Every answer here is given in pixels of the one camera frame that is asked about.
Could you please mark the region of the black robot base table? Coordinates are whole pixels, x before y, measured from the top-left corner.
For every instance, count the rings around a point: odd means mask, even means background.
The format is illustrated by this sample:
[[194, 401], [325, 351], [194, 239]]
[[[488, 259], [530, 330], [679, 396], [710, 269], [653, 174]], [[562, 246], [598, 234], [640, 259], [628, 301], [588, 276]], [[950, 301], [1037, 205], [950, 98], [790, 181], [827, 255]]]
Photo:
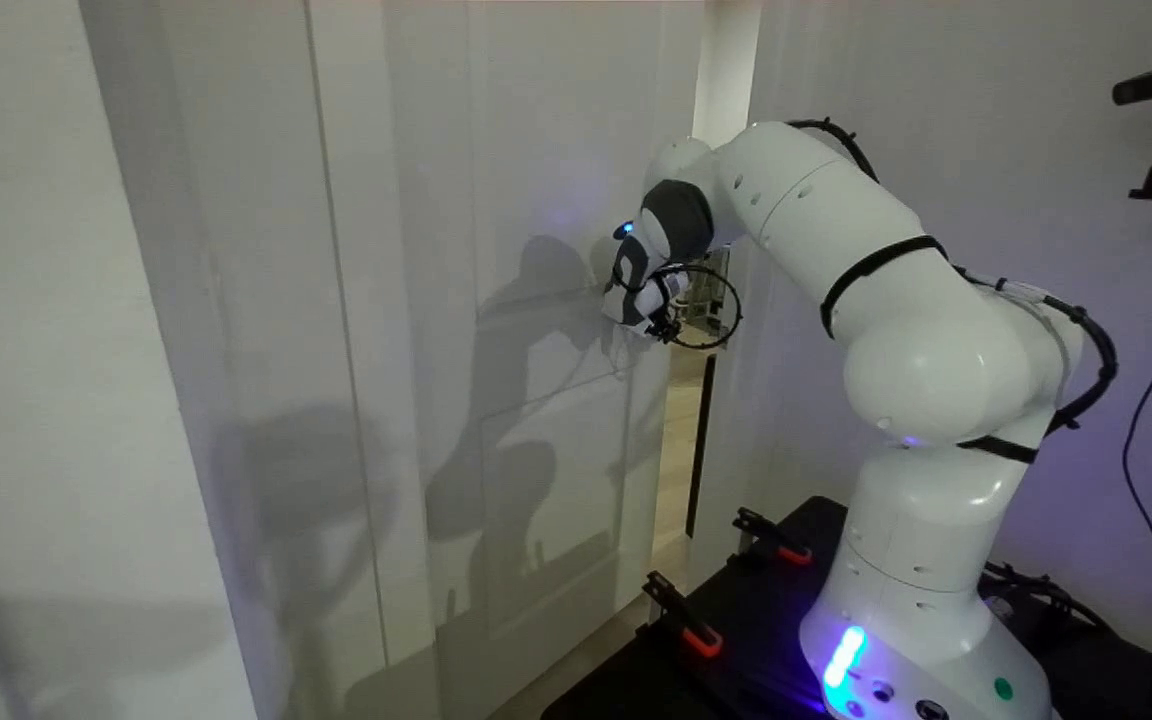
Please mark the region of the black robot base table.
[[[539, 720], [833, 720], [801, 653], [801, 622], [827, 575], [840, 524], [845, 507], [813, 495], [781, 519], [817, 553], [807, 567], [789, 567], [767, 545], [739, 540], [714, 575], [684, 594], [723, 635], [714, 661], [690, 658], [657, 610]], [[1152, 653], [1115, 635], [1049, 575], [986, 563], [979, 589], [1045, 665], [1059, 720], [1152, 720]]]

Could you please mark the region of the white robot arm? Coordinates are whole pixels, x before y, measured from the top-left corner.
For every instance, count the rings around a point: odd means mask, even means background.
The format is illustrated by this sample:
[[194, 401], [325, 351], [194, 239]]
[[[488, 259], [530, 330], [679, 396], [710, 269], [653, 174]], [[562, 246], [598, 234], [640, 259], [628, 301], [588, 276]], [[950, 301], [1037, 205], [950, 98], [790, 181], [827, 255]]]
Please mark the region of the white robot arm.
[[986, 553], [1085, 331], [1041, 291], [964, 276], [924, 221], [790, 123], [674, 141], [612, 234], [603, 317], [668, 331], [679, 269], [757, 246], [845, 351], [847, 406], [889, 436], [859, 469], [801, 622], [833, 720], [1059, 720], [1049, 671], [979, 596]]

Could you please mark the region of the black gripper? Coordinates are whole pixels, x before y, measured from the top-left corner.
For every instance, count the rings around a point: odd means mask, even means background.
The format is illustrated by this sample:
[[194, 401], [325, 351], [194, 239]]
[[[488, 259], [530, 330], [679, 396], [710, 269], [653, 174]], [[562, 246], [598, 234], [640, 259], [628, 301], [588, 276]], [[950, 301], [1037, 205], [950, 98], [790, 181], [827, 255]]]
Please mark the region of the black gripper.
[[673, 284], [665, 276], [646, 276], [640, 289], [628, 291], [625, 301], [625, 324], [634, 337], [673, 345], [679, 337], [679, 320], [673, 317]]

